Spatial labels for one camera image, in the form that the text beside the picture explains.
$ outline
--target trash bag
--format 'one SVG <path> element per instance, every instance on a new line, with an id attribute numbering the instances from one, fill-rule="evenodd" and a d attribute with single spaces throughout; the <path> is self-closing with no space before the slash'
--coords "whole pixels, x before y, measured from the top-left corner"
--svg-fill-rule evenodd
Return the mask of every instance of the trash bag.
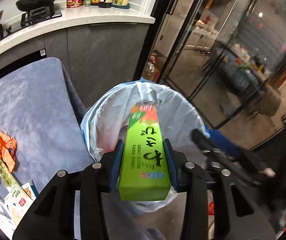
<path id="1" fill-rule="evenodd" d="M 206 158 L 190 139 L 195 128 L 209 137 L 196 109 L 180 93 L 144 79 L 115 86 L 83 117 L 80 127 L 92 158 L 99 161 L 105 152 L 114 150 L 119 139 L 125 140 L 131 107 L 142 100 L 155 103 L 163 140 L 168 138 L 174 150 L 204 167 Z M 171 190 L 164 201 L 135 204 L 143 212 L 153 212 L 168 205 L 176 194 Z"/>

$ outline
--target kitchen counter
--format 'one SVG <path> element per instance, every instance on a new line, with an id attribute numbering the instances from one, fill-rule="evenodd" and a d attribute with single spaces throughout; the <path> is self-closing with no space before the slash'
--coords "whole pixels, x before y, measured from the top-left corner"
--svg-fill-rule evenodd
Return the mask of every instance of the kitchen counter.
<path id="1" fill-rule="evenodd" d="M 96 6 L 80 8 L 61 8 L 62 17 L 47 20 L 26 27 L 0 41 L 0 54 L 14 46 L 55 30 L 77 25 L 128 22 L 153 24 L 155 19 L 133 9 L 98 8 Z"/>

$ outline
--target orange wrapper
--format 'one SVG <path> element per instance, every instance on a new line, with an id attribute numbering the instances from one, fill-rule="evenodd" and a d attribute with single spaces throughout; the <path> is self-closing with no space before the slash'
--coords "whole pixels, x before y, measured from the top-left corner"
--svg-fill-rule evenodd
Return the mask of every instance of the orange wrapper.
<path id="1" fill-rule="evenodd" d="M 6 133 L 0 132 L 0 158 L 6 163 L 10 172 L 15 167 L 14 151 L 16 147 L 17 142 L 14 137 L 9 137 Z"/>

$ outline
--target gray cloth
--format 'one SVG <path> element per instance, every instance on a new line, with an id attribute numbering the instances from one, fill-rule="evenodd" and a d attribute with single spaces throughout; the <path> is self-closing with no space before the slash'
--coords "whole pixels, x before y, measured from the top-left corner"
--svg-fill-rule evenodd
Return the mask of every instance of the gray cloth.
<path id="1" fill-rule="evenodd" d="M 33 180 L 41 192 L 59 170 L 77 172 L 93 163 L 78 125 L 83 114 L 57 58 L 39 60 L 0 79 L 0 131 L 17 140 L 13 174 L 20 184 Z M 7 194 L 1 182 L 0 197 Z M 134 223 L 117 192 L 103 194 L 102 202 L 110 240 L 159 239 Z M 74 215 L 75 238 L 80 239 L 79 208 Z"/>

